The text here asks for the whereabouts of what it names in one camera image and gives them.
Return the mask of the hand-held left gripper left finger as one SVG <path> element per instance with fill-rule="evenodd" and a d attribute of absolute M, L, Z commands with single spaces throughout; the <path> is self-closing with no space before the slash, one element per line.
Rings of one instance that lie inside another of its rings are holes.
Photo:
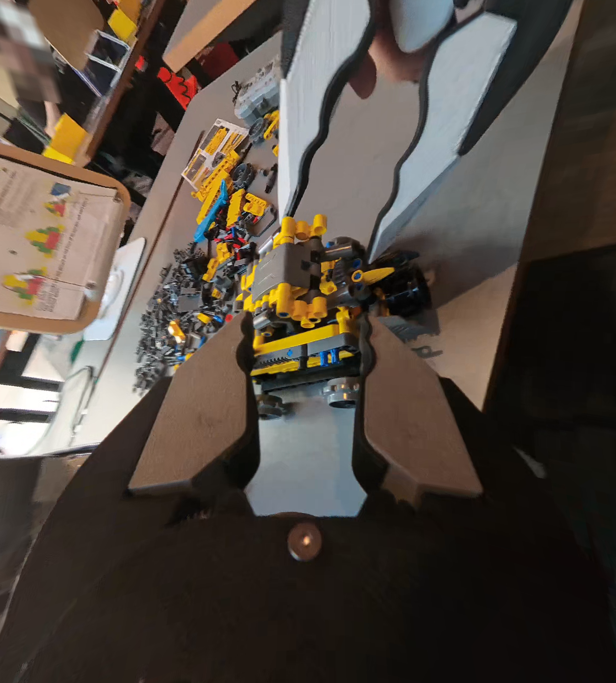
<path fill-rule="evenodd" d="M 244 491 L 260 465 L 253 323 L 239 313 L 174 374 L 135 466 L 136 497 Z"/>

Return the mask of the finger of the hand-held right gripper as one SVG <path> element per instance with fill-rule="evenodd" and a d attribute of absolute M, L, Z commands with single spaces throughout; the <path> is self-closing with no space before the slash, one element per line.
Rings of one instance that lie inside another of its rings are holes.
<path fill-rule="evenodd" d="M 419 81 L 419 119 L 396 163 L 388 201 L 375 223 L 368 254 L 395 242 L 443 178 L 458 163 L 460 147 L 516 33 L 517 21 L 481 12 L 440 37 Z"/>
<path fill-rule="evenodd" d="M 293 217 L 347 81 L 374 36 L 374 1 L 284 1 L 277 207 Z"/>

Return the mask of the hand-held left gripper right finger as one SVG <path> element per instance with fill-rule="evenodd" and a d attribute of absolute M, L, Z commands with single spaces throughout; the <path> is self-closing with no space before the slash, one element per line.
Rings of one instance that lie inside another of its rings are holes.
<path fill-rule="evenodd" d="M 425 494 L 477 498 L 483 485 L 439 376 L 381 320 L 359 319 L 361 373 L 352 469 L 367 494 L 419 505 Z"/>

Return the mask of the grey toothed rack piece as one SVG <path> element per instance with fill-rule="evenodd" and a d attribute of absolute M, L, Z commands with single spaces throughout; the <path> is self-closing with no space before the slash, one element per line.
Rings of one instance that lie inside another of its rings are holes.
<path fill-rule="evenodd" d="M 272 354 L 264 354 L 255 359 L 251 375 L 261 376 L 306 370 L 308 360 L 307 356 L 273 356 Z"/>

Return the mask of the yellow toy brick vehicle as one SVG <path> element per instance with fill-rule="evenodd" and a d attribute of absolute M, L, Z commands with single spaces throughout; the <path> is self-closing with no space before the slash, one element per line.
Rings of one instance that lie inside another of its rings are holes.
<path fill-rule="evenodd" d="M 360 384 L 358 319 L 377 313 L 403 339 L 414 339 L 418 316 L 432 308 L 429 278 L 409 250 L 368 260 L 357 240 L 325 243 L 326 217 L 312 224 L 282 220 L 241 279 L 239 302 L 252 316 L 258 356 L 307 356 L 306 370 L 251 376 L 261 420 L 284 417 L 291 405 L 273 391 L 323 384 L 332 408 L 353 408 Z"/>

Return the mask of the person's right hand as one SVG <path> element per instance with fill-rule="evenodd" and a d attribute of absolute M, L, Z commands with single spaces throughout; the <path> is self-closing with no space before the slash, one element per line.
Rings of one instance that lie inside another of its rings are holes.
<path fill-rule="evenodd" d="M 395 83 L 418 83 L 427 61 L 427 45 L 411 53 L 400 49 L 393 31 L 389 4 L 389 1 L 377 2 L 372 44 L 349 81 L 352 90 L 362 100 L 371 97 L 378 76 Z"/>

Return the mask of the grey battery box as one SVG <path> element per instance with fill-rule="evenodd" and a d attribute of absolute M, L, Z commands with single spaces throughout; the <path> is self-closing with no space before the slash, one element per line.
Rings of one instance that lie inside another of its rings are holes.
<path fill-rule="evenodd" d="M 279 85 L 281 60 L 276 55 L 259 68 L 252 78 L 233 84 L 233 105 L 235 116 L 251 127 L 266 114 L 279 107 Z"/>

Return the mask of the red bag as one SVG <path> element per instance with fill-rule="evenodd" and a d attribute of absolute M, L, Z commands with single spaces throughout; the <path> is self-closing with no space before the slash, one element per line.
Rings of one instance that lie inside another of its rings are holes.
<path fill-rule="evenodd" d="M 239 61 L 235 47 L 229 42 L 218 42 L 204 48 L 196 57 L 206 76 L 214 81 Z"/>

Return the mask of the yellow printed sticker sheet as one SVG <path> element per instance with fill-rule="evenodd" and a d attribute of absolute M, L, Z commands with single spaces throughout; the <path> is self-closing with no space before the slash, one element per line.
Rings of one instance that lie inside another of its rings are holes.
<path fill-rule="evenodd" d="M 249 141 L 249 128 L 217 118 L 197 144 L 182 171 L 193 191 L 199 191 L 212 172 L 231 154 Z"/>

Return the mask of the tan-edged background table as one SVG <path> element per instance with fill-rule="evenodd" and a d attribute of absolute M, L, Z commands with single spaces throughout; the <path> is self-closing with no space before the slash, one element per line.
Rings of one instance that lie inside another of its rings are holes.
<path fill-rule="evenodd" d="M 281 20 L 282 1 L 186 1 L 163 54 L 178 71 L 204 48 L 217 42 L 251 38 Z"/>

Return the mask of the pile of loose brick pieces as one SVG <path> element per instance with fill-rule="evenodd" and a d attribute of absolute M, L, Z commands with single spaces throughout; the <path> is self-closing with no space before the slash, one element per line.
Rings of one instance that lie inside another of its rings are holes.
<path fill-rule="evenodd" d="M 202 207 L 203 195 L 214 181 L 228 175 L 235 166 L 250 163 L 249 152 L 271 142 L 278 156 L 279 109 L 264 116 L 268 120 L 261 144 L 251 140 L 231 154 L 212 172 L 199 191 L 191 196 Z M 274 226 L 278 211 L 270 199 L 278 176 L 277 163 L 258 168 L 248 191 L 229 193 L 229 205 L 200 243 L 193 239 L 183 249 L 176 249 L 170 264 L 163 267 L 159 283 L 150 297 L 139 322 L 140 338 L 136 347 L 137 367 L 133 392 L 143 395 L 156 382 L 175 372 L 223 325 L 232 319 L 239 301 L 242 276 L 251 268 L 254 237 Z"/>

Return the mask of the orange plastic object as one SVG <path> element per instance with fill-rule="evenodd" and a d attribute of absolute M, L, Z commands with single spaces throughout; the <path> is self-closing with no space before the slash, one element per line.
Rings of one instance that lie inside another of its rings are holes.
<path fill-rule="evenodd" d="M 167 90 L 170 91 L 183 110 L 188 108 L 192 99 L 200 90 L 200 84 L 193 74 L 184 78 L 167 67 L 161 66 L 159 68 L 158 78 L 165 85 Z"/>

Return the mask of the blue brick separator tool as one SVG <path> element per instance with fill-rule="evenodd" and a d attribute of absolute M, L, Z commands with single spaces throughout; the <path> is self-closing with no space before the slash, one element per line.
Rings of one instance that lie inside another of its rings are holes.
<path fill-rule="evenodd" d="M 229 205 L 229 193 L 233 183 L 228 175 L 214 181 L 203 195 L 202 207 L 197 216 L 197 227 L 193 234 L 193 242 L 200 243 L 207 231 L 217 220 L 219 212 Z"/>

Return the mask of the cluttered background table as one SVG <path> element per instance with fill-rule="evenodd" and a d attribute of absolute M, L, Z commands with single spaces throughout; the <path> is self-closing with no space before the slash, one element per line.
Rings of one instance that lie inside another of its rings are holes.
<path fill-rule="evenodd" d="M 107 134 L 108 127 L 116 115 L 121 99 L 131 87 L 133 74 L 137 70 L 137 62 L 159 20 L 159 14 L 162 11 L 164 3 L 164 1 L 147 1 L 145 3 L 140 15 L 134 42 L 132 45 L 129 45 L 131 47 L 130 55 L 128 56 L 124 70 L 120 75 L 116 86 L 106 96 L 99 99 L 96 106 L 88 115 L 85 124 L 82 126 L 92 135 L 92 141 L 88 149 L 90 160 L 99 150 L 101 143 Z"/>

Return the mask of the yellow storage box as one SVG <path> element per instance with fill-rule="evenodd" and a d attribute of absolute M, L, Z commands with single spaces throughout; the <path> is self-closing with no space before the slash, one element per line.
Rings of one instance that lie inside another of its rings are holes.
<path fill-rule="evenodd" d="M 42 156 L 74 166 L 86 166 L 92 135 L 68 114 L 63 113 Z"/>
<path fill-rule="evenodd" d="M 121 41 L 132 45 L 138 30 L 138 23 L 142 9 L 140 3 L 129 4 L 122 1 L 115 4 L 107 24 Z"/>

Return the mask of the clear plastic box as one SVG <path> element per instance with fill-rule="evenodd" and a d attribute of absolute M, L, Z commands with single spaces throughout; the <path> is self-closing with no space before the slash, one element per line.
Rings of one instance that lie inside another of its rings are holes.
<path fill-rule="evenodd" d="M 130 52 L 131 47 L 112 33 L 95 30 L 84 51 L 87 59 L 79 76 L 97 97 L 106 96 L 116 86 Z"/>

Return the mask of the brown cardboard board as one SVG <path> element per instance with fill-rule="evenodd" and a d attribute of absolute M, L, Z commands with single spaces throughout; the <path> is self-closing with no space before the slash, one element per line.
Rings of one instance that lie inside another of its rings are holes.
<path fill-rule="evenodd" d="M 50 45 L 75 70 L 87 65 L 85 53 L 105 19 L 94 1 L 29 1 L 28 9 Z"/>

